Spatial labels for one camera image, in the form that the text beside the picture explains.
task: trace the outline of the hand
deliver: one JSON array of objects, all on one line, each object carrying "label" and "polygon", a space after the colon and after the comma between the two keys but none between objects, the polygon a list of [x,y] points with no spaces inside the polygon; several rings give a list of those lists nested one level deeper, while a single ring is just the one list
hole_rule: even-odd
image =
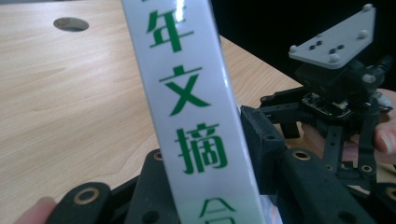
[{"label": "hand", "polygon": [[[386,95],[393,106],[396,106],[396,92],[379,90]],[[379,124],[375,127],[375,160],[377,162],[396,164],[396,108],[381,114]],[[318,134],[318,131],[310,125],[302,125],[304,140],[320,157],[323,154],[325,141]],[[354,135],[344,144],[343,161],[356,161],[358,159],[359,137]]]},{"label": "hand", "polygon": [[42,198],[25,211],[14,224],[45,224],[56,202],[52,198]]}]

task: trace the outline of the wooden table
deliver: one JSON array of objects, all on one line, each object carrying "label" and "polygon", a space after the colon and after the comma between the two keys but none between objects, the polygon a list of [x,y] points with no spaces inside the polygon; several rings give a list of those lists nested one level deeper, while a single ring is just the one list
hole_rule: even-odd
[{"label": "wooden table", "polygon": [[[62,31],[63,17],[90,27]],[[4,5],[0,30],[0,223],[43,196],[139,175],[158,143],[120,1]],[[240,105],[300,86],[221,42]]]}]

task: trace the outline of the green chinese character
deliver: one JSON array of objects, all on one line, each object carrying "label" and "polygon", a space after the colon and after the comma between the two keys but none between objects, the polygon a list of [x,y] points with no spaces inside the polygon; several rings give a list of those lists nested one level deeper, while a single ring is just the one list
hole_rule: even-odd
[{"label": "green chinese character", "polygon": [[205,166],[212,166],[215,169],[227,166],[227,157],[220,137],[214,135],[218,124],[206,126],[205,123],[197,125],[196,130],[184,132],[177,130],[180,143],[181,154],[184,159],[186,170],[184,173],[191,175],[194,173],[194,166],[198,173],[205,171]]},{"label": "green chinese character", "polygon": [[178,114],[184,107],[184,105],[187,102],[192,103],[193,105],[197,105],[200,107],[203,106],[208,106],[210,105],[209,103],[199,99],[198,97],[192,95],[192,88],[194,87],[195,82],[198,79],[198,74],[194,74],[196,71],[201,70],[202,68],[196,68],[196,69],[192,69],[190,71],[184,71],[184,67],[183,65],[180,66],[176,66],[174,67],[174,75],[171,77],[166,77],[160,80],[160,82],[164,82],[167,81],[169,79],[173,79],[175,77],[180,77],[183,75],[190,75],[189,80],[187,81],[187,84],[184,88],[178,86],[175,82],[173,81],[169,81],[166,82],[165,85],[171,89],[172,91],[174,91],[175,93],[177,93],[178,95],[180,95],[180,98],[177,101],[177,104],[175,106],[175,108],[173,109],[172,113],[170,116],[174,116],[175,114]]},{"label": "green chinese character", "polygon": [[[150,47],[156,47],[158,45],[171,42],[173,52],[181,51],[180,38],[186,35],[192,35],[193,31],[187,32],[186,34],[178,34],[176,24],[183,20],[176,21],[174,19],[175,10],[159,14],[158,11],[153,11],[149,14],[148,31],[147,33],[154,34],[155,43]],[[159,25],[158,20],[163,19],[164,25]]]},{"label": "green chinese character", "polygon": [[230,216],[231,212],[235,212],[235,209],[224,199],[206,199],[199,218],[204,218],[205,224],[234,224],[235,220]]}]

